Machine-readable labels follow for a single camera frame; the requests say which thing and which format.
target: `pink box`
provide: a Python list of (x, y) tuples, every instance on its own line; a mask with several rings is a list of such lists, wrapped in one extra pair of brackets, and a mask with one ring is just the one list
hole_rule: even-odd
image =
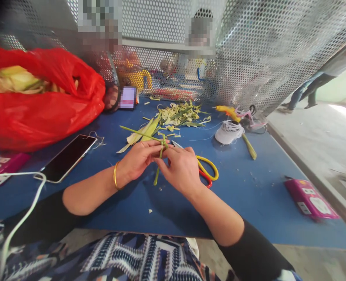
[(291, 179), (285, 181), (285, 186), (304, 215), (311, 218), (339, 219), (338, 214), (309, 181)]
[[(19, 169), (31, 158), (26, 153), (3, 153), (0, 154), (0, 174), (16, 173)], [(9, 177), (8, 175), (0, 176), (0, 185), (3, 184)]]

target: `yellow scissors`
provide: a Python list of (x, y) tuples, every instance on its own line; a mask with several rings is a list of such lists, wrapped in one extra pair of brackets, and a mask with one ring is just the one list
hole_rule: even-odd
[[(172, 144), (173, 144), (174, 146), (176, 146), (176, 147), (183, 148), (181, 145), (179, 145), (178, 143), (176, 143), (174, 140), (172, 140)], [(200, 173), (200, 174), (201, 174), (202, 176), (204, 176), (204, 177), (207, 179), (207, 181), (209, 182), (209, 184), (207, 185), (207, 187), (210, 188), (210, 187), (212, 186), (212, 181), (218, 180), (218, 178), (219, 178), (219, 171), (217, 170), (215, 164), (213, 164), (213, 163), (212, 163), (210, 160), (208, 160), (207, 158), (204, 158), (204, 157), (198, 156), (198, 155), (196, 156), (196, 158), (198, 159), (198, 166), (199, 166), (199, 168), (200, 168), (200, 169), (199, 169), (199, 172), (203, 172), (203, 174), (202, 174), (202, 173)], [(214, 177), (211, 176), (211, 175), (204, 169), (203, 165), (199, 162), (199, 160), (202, 160), (202, 161), (208, 163), (208, 164), (212, 167), (213, 171), (215, 172), (215, 176), (214, 176)]]

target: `scissors handle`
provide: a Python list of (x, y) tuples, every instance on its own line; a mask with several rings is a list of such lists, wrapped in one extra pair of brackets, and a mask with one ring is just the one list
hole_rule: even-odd
[(207, 177), (207, 175), (203, 173), (200, 169), (199, 169), (199, 174), (202, 175), (207, 180), (208, 184), (206, 185), (206, 187), (211, 188), (212, 180), (209, 177)]
[[(196, 158), (198, 159), (198, 166), (199, 166), (200, 170), (202, 170), (203, 173), (205, 173), (205, 175), (206, 175), (207, 177), (209, 177), (212, 181), (215, 181), (215, 180), (217, 180), (217, 179), (219, 178), (219, 171), (217, 170), (215, 164), (213, 164), (210, 160), (208, 160), (207, 158), (204, 158), (204, 157), (202, 157), (202, 156), (198, 156), (198, 155), (197, 155)], [(214, 176), (214, 177), (211, 176), (211, 175), (204, 169), (203, 165), (200, 163), (199, 160), (202, 160), (202, 161), (208, 163), (208, 164), (212, 167), (213, 171), (215, 172), (215, 176)]]

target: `black sleeve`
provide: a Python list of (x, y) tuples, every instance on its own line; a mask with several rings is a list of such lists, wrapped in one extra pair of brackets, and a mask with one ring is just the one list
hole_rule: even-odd
[[(37, 241), (58, 242), (85, 218), (70, 213), (62, 201), (64, 190), (39, 201), (27, 220), (13, 235), (11, 246)], [(7, 237), (30, 207), (4, 220), (4, 237)]]
[(282, 269), (295, 271), (272, 243), (246, 220), (243, 235), (236, 244), (218, 246), (242, 281), (272, 281), (281, 275)]

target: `woman's right hand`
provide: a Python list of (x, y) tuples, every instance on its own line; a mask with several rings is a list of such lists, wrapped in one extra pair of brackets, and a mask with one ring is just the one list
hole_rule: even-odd
[(200, 181), (198, 160), (191, 147), (169, 148), (163, 152), (162, 157), (168, 158), (170, 166), (167, 166), (160, 158), (154, 158), (154, 161), (166, 180), (184, 196), (189, 196), (198, 188), (205, 188)]

